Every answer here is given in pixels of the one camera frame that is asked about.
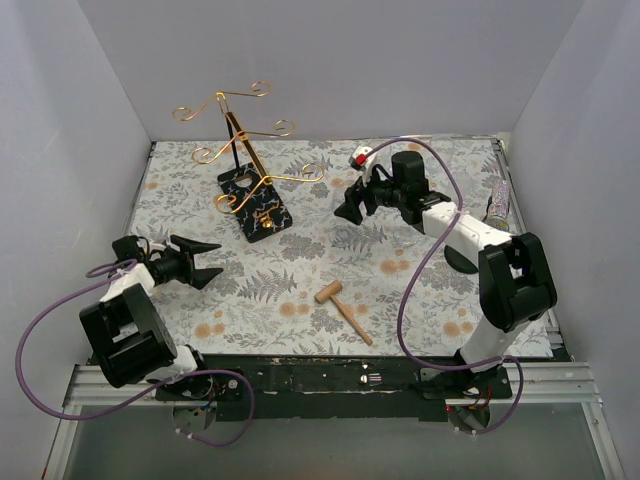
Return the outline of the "clear wine glass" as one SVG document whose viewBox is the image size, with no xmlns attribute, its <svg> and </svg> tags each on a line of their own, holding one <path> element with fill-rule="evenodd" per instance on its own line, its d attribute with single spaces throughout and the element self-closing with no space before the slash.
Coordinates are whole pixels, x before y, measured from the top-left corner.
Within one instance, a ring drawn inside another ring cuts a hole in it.
<svg viewBox="0 0 640 480">
<path fill-rule="evenodd" d="M 343 249 L 362 252 L 364 243 L 361 238 L 361 231 L 357 229 L 357 226 L 359 225 L 354 225 L 337 217 L 336 224 L 333 227 L 332 244 Z"/>
</svg>

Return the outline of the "black marbled rack base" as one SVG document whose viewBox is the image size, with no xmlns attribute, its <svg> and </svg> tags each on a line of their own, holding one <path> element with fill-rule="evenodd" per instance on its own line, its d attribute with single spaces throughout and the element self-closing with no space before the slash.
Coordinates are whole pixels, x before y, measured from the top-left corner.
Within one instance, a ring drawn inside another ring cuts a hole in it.
<svg viewBox="0 0 640 480">
<path fill-rule="evenodd" d="M 225 198 L 224 210 L 234 210 L 249 243 L 256 243 L 293 225 L 293 217 L 273 185 L 261 184 L 251 194 L 261 176 L 252 164 L 244 164 L 217 177 Z"/>
</svg>

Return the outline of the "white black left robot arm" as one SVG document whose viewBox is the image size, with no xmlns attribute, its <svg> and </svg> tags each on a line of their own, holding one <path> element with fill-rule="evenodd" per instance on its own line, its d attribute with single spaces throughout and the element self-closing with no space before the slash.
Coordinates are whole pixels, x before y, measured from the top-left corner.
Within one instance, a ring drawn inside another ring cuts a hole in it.
<svg viewBox="0 0 640 480">
<path fill-rule="evenodd" d="M 112 242 L 117 261 L 128 270 L 115 271 L 117 279 L 107 293 L 79 313 L 97 363 L 112 387 L 164 382 L 174 394 L 193 400 L 209 395 L 213 377 L 204 357 L 187 344 L 176 344 L 151 296 L 156 287 L 172 281 L 204 289 L 223 270 L 200 269 L 195 257 L 220 247 L 178 235 L 160 244 L 136 235 Z"/>
</svg>

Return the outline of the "gold wire wine glass rack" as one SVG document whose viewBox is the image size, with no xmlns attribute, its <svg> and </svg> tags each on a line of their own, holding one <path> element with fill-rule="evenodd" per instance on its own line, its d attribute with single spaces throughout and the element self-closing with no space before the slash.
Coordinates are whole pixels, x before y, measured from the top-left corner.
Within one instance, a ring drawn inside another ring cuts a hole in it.
<svg viewBox="0 0 640 480">
<path fill-rule="evenodd" d="M 231 110 L 229 105 L 229 98 L 231 96 L 263 98 L 270 92 L 271 85 L 269 82 L 256 81 L 246 92 L 218 90 L 214 92 L 207 100 L 204 101 L 201 106 L 197 107 L 196 109 L 192 109 L 188 106 L 179 106 L 172 112 L 172 117 L 175 120 L 179 122 L 189 122 L 198 117 L 210 104 L 216 102 L 219 106 L 223 118 L 231 126 L 230 139 L 224 146 L 222 146 L 218 150 L 217 153 L 212 154 L 211 150 L 207 150 L 206 148 L 196 149 L 192 153 L 192 160 L 196 164 L 207 165 L 213 163 L 224 152 L 226 148 L 231 147 L 232 149 L 234 149 L 236 143 L 240 143 L 243 145 L 248 157 L 250 158 L 251 164 L 258 174 L 257 184 L 253 186 L 250 191 L 243 196 L 242 199 L 239 199 L 236 194 L 232 193 L 225 193 L 217 197 L 215 199 L 215 207 L 220 213 L 224 215 L 232 215 L 240 212 L 248 203 L 248 201 L 256 195 L 257 191 L 261 187 L 272 186 L 276 180 L 296 183 L 316 183 L 322 180 L 325 176 L 324 167 L 317 163 L 305 164 L 300 171 L 300 175 L 297 177 L 274 175 L 270 174 L 267 171 L 262 159 L 257 154 L 253 146 L 252 137 L 263 136 L 269 138 L 286 138 L 294 133 L 296 128 L 295 123 L 293 121 L 282 119 L 275 122 L 272 132 L 258 132 L 247 130 L 241 125 L 236 114 Z"/>
</svg>

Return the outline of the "floral patterned table mat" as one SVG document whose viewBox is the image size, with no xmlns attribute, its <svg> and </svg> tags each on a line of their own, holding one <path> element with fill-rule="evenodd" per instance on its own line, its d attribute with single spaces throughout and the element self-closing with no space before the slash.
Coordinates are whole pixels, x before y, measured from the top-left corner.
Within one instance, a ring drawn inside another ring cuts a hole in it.
<svg viewBox="0 0 640 480">
<path fill-rule="evenodd" d="M 356 143 L 263 140 L 255 149 L 267 170 L 297 177 L 307 163 L 324 167 L 316 183 L 279 180 L 293 225 L 249 243 L 232 217 L 214 205 L 217 177 L 245 162 L 243 150 L 196 164 L 193 142 L 160 142 L 149 160 L 129 230 L 149 240 L 172 234 L 221 244 L 196 259 L 224 271 L 198 291 L 172 282 L 152 300 L 170 334 L 208 354 L 448 356 L 470 337 L 482 311 L 473 275 L 451 269 L 430 238 L 381 208 L 357 226 L 362 252 L 332 244 Z M 372 338 L 368 346 L 330 301 L 314 295 L 334 280 L 337 298 Z"/>
</svg>

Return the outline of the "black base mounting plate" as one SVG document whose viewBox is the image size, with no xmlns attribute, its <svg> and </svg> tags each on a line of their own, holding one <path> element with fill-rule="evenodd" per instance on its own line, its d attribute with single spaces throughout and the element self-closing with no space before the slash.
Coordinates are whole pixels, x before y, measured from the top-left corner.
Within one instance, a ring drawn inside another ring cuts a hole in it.
<svg viewBox="0 0 640 480">
<path fill-rule="evenodd" d="M 222 422 L 256 419 L 413 418 L 444 422 L 448 402 L 474 405 L 515 393 L 505 368 L 472 376 L 423 369 L 406 357 L 207 354 L 217 370 L 208 405 Z"/>
</svg>

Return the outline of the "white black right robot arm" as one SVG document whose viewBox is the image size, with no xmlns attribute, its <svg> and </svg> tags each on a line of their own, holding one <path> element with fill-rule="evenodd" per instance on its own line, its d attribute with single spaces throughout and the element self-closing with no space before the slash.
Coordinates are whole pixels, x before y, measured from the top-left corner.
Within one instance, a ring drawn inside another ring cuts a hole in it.
<svg viewBox="0 0 640 480">
<path fill-rule="evenodd" d="M 441 241 L 454 270 L 477 275 L 482 317 L 450 364 L 431 368 L 423 385 L 430 393 L 479 395 L 520 333 L 557 302 L 541 240 L 461 212 L 450 197 L 430 188 L 415 151 L 394 154 L 390 171 L 369 147 L 358 147 L 349 163 L 359 177 L 345 191 L 337 217 L 359 225 L 380 207 L 394 208 L 408 225 Z"/>
</svg>

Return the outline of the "aluminium frame rail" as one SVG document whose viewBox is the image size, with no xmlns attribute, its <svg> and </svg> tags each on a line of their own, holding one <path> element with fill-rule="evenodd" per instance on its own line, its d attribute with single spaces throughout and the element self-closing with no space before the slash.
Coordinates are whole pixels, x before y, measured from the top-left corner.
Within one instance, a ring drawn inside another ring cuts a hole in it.
<svg viewBox="0 0 640 480">
<path fill-rule="evenodd" d="M 524 386 L 521 404 L 582 404 L 602 402 L 587 362 L 522 362 Z M 490 404 L 508 404 L 518 391 L 519 373 L 512 363 L 504 365 L 498 384 L 491 387 Z"/>
</svg>

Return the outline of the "wooden toy mallet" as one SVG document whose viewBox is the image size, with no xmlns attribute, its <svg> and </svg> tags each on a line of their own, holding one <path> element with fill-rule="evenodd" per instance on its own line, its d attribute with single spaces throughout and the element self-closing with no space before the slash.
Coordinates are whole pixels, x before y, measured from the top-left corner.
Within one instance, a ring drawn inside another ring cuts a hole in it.
<svg viewBox="0 0 640 480">
<path fill-rule="evenodd" d="M 314 298 L 318 304 L 324 304 L 328 301 L 334 304 L 345 320 L 351 325 L 354 331 L 365 342 L 366 345 L 372 346 L 372 338 L 365 332 L 365 330 L 356 321 L 354 315 L 348 311 L 345 305 L 337 298 L 337 295 L 343 290 L 343 285 L 340 281 L 334 280 L 326 285 L 320 291 L 318 291 Z"/>
</svg>

